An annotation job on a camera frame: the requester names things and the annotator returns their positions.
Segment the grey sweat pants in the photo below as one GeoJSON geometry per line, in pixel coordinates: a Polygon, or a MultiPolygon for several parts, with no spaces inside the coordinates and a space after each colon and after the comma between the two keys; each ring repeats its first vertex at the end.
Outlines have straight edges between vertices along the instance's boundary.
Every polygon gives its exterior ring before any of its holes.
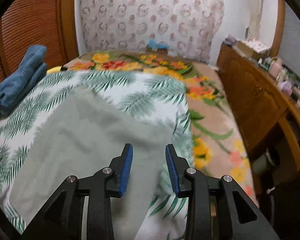
{"type": "Polygon", "coordinates": [[[173,130],[138,121],[90,89],[75,88],[37,134],[13,183],[10,204],[26,224],[70,175],[92,176],[133,146],[127,192],[112,203],[116,239],[134,239],[146,216],[173,130]]]}

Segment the floral blanket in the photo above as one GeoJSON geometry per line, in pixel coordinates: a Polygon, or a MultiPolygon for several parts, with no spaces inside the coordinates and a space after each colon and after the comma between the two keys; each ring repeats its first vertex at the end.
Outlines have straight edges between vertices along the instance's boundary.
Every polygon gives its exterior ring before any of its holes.
{"type": "Polygon", "coordinates": [[[252,200],[253,176],[245,146],[217,73],[204,63],[157,53],[96,51],[65,64],[69,70],[141,71],[184,83],[191,117],[194,165],[205,175],[229,174],[252,200]]]}

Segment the folded blue jeans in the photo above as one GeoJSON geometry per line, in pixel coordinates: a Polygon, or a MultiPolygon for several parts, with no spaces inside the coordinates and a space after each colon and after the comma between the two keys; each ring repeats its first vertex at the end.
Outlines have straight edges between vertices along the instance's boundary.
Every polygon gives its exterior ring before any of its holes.
{"type": "Polygon", "coordinates": [[[0,83],[0,116],[7,116],[47,72],[46,46],[30,46],[18,69],[0,83]]]}

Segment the yellow plush toy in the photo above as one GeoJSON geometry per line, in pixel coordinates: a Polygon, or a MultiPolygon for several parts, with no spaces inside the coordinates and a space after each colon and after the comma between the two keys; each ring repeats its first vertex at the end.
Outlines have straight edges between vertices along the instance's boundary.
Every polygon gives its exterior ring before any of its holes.
{"type": "Polygon", "coordinates": [[[47,70],[47,74],[53,74],[53,73],[58,73],[58,72],[64,72],[67,71],[68,68],[65,66],[57,66],[57,67],[53,67],[47,70]]]}

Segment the long wooden cabinet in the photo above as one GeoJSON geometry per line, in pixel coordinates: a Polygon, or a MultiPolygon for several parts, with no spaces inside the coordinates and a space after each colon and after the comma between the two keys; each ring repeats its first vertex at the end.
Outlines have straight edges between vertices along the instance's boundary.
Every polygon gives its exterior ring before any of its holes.
{"type": "Polygon", "coordinates": [[[217,67],[250,162],[270,153],[275,166],[264,176],[253,172],[256,194],[300,171],[300,107],[265,71],[221,45],[217,67]]]}

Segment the palm leaf bed sheet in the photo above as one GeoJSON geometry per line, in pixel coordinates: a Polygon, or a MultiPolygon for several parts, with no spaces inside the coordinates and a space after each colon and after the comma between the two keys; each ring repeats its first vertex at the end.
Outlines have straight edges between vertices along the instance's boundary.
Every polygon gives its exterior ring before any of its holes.
{"type": "Polygon", "coordinates": [[[23,232],[68,175],[92,175],[126,143],[134,156],[128,191],[113,200],[117,239],[181,239],[187,200],[174,196],[165,146],[193,162],[182,82],[142,72],[49,74],[0,117],[0,207],[23,232]]]}

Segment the brown louvered wardrobe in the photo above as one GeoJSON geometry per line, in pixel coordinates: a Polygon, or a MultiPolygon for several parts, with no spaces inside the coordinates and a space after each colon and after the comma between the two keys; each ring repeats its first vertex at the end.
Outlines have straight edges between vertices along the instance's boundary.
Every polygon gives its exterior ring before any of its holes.
{"type": "Polygon", "coordinates": [[[0,83],[34,44],[46,46],[49,68],[78,57],[75,0],[0,0],[0,83]]]}

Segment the pink bottle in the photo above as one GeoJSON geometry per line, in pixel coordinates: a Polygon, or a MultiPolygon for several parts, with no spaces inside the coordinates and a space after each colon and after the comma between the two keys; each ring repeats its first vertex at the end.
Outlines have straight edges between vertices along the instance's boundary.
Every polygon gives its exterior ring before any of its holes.
{"type": "Polygon", "coordinates": [[[268,73],[270,74],[271,77],[276,79],[279,73],[281,72],[281,69],[282,69],[282,59],[277,58],[271,63],[268,73]]]}

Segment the white patterned box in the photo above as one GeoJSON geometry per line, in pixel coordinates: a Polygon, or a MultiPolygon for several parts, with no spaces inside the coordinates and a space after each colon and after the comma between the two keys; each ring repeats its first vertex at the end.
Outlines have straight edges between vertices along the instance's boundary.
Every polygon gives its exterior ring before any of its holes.
{"type": "Polygon", "coordinates": [[[257,61],[267,56],[271,49],[270,46],[255,38],[250,41],[237,41],[236,46],[245,56],[257,61]]]}

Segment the circle patterned curtain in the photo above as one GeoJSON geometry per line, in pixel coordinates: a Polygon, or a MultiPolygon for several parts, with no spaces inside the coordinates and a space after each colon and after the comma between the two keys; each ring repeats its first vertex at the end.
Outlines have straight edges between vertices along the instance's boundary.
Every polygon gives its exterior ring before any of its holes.
{"type": "Polygon", "coordinates": [[[209,62],[223,0],[79,0],[87,50],[142,51],[149,40],[168,53],[209,62]]]}

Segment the cardboard box with blue cloth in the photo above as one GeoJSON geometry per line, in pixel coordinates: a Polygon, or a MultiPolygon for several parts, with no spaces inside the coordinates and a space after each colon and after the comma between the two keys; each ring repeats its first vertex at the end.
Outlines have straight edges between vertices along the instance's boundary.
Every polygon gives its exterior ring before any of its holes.
{"type": "Polygon", "coordinates": [[[155,40],[151,39],[147,43],[146,51],[154,52],[157,54],[167,55],[169,50],[169,45],[165,43],[157,43],[155,40]]]}

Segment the beige side curtain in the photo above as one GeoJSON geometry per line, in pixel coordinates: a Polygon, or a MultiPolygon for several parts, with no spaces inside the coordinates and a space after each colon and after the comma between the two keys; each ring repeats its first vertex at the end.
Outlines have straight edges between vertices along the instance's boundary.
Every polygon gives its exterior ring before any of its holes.
{"type": "Polygon", "coordinates": [[[263,0],[249,0],[250,21],[247,40],[259,39],[263,0]]]}

